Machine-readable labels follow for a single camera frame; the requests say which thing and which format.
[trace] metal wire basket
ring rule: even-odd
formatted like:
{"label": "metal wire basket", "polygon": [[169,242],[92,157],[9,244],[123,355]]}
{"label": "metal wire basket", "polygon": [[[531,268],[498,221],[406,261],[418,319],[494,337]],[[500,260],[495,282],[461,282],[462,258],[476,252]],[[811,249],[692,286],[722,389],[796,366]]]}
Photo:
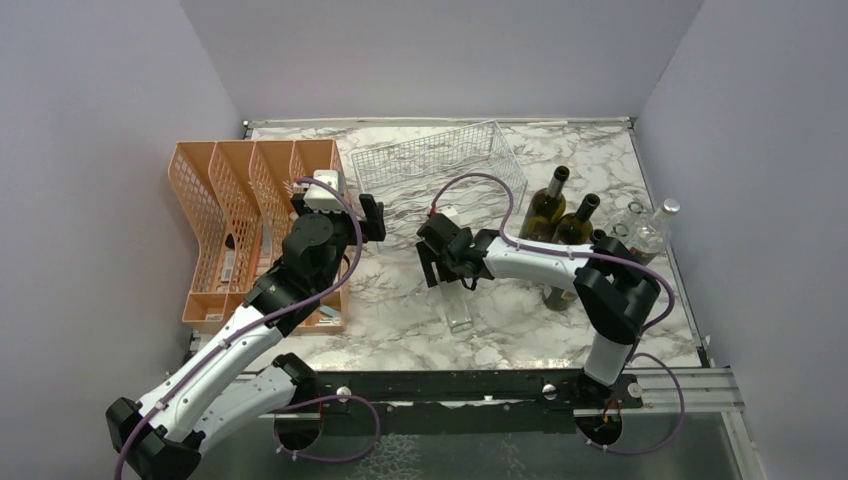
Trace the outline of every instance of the metal wire basket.
{"label": "metal wire basket", "polygon": [[[426,220],[433,197],[458,175],[497,176],[509,185],[516,207],[527,189],[527,177],[495,121],[355,153],[351,162],[360,192],[385,204],[387,235],[378,244],[381,253],[414,248],[415,232]],[[456,184],[439,200],[439,208],[453,207],[460,226],[474,231],[498,225],[506,205],[501,187],[481,178]]]}

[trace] bottle cap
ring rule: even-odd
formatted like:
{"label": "bottle cap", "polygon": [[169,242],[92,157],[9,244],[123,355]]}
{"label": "bottle cap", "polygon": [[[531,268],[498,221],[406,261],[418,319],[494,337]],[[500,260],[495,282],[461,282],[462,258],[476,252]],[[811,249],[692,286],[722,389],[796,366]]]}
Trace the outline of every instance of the bottle cap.
{"label": "bottle cap", "polygon": [[663,202],[663,211],[669,215],[674,215],[680,211],[680,204],[673,198],[666,198]]}

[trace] gray wall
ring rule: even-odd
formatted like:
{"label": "gray wall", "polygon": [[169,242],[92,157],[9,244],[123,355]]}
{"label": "gray wall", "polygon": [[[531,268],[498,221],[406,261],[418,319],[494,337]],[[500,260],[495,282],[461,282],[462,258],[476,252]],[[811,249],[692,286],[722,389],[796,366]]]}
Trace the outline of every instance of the gray wall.
{"label": "gray wall", "polygon": [[4,1],[0,65],[0,478],[109,478],[106,407],[188,340],[174,143],[239,116],[177,0]]}
{"label": "gray wall", "polygon": [[182,0],[250,119],[638,114],[702,0]]}
{"label": "gray wall", "polygon": [[769,478],[844,478],[848,2],[706,0],[637,124]]}

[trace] marble countertop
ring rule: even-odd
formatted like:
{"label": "marble countertop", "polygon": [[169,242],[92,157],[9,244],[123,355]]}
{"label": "marble countertop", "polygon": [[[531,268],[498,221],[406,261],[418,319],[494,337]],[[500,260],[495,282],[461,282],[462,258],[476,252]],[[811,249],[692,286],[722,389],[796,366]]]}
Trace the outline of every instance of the marble countertop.
{"label": "marble countertop", "polygon": [[[353,186],[352,153],[452,128],[456,127],[258,128],[253,139],[335,138],[345,175]],[[525,205],[532,192],[548,183],[556,165],[571,169],[565,191],[567,211],[576,208],[587,193],[600,196],[601,205],[592,217],[596,226],[604,226],[631,198],[649,204],[626,128],[501,128],[529,182]],[[508,233],[517,233],[516,225],[524,211],[522,208],[513,217]],[[496,228],[497,224],[493,219],[486,226]],[[666,256],[654,259],[651,267],[676,286]],[[541,287],[518,280],[481,281],[478,290],[465,297],[475,317],[474,327],[452,334],[431,307],[436,290],[426,288],[417,257],[393,255],[387,248],[378,251],[372,244],[366,246],[351,282],[351,320],[346,332],[289,337],[248,370],[263,368],[285,352],[294,352],[316,370],[579,367],[586,360],[594,335],[579,302],[566,312],[549,311],[541,303]],[[667,302],[661,294],[651,318]],[[672,366],[700,365],[680,302],[671,316],[645,333],[639,350]]]}

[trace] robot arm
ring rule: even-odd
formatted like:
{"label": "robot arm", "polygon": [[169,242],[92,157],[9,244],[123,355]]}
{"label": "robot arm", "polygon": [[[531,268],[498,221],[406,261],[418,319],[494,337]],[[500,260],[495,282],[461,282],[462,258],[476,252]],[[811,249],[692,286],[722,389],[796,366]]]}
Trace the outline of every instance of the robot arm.
{"label": "robot arm", "polygon": [[480,230],[472,237],[469,228],[459,228],[441,213],[432,215],[418,236],[422,240],[416,247],[429,287],[439,280],[459,280],[474,290],[478,279],[517,278],[576,293],[596,330],[583,366],[585,387],[593,396],[608,395],[660,293],[656,280],[643,272],[603,259],[572,256],[592,251],[635,261],[621,242],[610,237],[595,246],[523,242],[561,251],[563,255],[558,256],[511,246],[497,230]]}
{"label": "robot arm", "polygon": [[[344,191],[343,177],[336,171],[319,170],[314,178]],[[383,240],[382,204],[370,195],[360,196],[360,203],[366,216],[358,221],[363,242]],[[309,367],[294,357],[275,361],[249,382],[231,385],[253,360],[317,309],[319,301],[272,321],[262,319],[328,289],[345,249],[356,244],[353,221],[332,194],[313,187],[295,195],[292,204],[299,217],[283,242],[283,255],[257,279],[221,331],[138,402],[120,398],[107,410],[109,433],[118,451],[147,420],[127,457],[143,478],[188,477],[200,456],[221,438],[261,414],[288,405],[303,386],[301,379],[311,377],[302,375]],[[160,400],[164,398],[169,398],[166,405]]]}

